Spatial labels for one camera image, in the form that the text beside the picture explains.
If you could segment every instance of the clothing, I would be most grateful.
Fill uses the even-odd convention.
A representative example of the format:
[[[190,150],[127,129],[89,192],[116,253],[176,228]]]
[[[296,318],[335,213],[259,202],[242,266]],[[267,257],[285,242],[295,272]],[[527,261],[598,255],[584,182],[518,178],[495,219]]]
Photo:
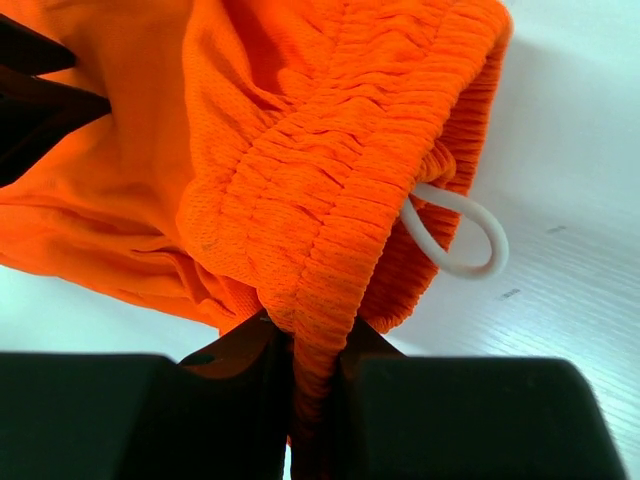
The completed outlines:
[[[496,0],[0,0],[109,98],[0,190],[0,261],[224,333],[290,332],[304,445],[356,314],[397,326],[436,268],[398,213],[466,194],[511,32]],[[443,246],[458,217],[420,205]]]

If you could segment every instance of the ribbed fabric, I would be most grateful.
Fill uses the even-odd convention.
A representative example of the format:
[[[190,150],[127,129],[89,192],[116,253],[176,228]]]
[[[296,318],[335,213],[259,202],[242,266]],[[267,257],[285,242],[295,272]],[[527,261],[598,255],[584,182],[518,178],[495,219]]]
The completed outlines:
[[[511,32],[496,0],[0,0],[68,46],[52,78],[113,114],[0,191],[0,260],[228,331],[294,337],[308,457],[360,314],[398,325],[436,274],[397,221],[466,194]],[[438,242],[457,215],[420,204]],[[308,472],[296,460],[298,477]]]

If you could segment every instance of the white cord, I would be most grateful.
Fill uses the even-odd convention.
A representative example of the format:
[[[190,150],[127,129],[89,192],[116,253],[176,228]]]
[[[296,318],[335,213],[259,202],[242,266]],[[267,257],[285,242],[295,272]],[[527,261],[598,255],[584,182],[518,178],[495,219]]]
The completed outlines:
[[[489,238],[491,257],[484,265],[458,263],[445,252],[422,224],[411,200],[402,206],[400,218],[424,254],[445,272],[456,277],[484,279],[500,273],[509,259],[509,241],[500,222],[482,205],[457,193],[421,183],[412,192],[416,197],[439,207],[461,213],[477,223]]]

